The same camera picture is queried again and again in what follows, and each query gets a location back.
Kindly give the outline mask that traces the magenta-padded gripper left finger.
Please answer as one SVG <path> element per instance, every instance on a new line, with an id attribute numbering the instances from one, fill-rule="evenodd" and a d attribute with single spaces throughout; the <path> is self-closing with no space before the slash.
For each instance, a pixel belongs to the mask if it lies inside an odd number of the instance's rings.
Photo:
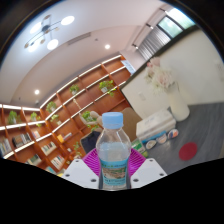
<path id="1" fill-rule="evenodd" d="M 98 189 L 100 182 L 100 161 L 95 149 L 82 159 L 74 159 L 62 178 L 83 188 Z"/>

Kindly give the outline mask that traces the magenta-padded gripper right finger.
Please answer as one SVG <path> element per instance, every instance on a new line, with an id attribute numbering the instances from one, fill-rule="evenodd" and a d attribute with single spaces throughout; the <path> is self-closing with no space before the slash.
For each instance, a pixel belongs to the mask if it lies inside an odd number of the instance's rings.
<path id="1" fill-rule="evenodd" d="M 146 159 L 132 149 L 128 160 L 128 175 L 132 189 L 146 186 L 166 176 L 166 172 L 153 158 Z"/>

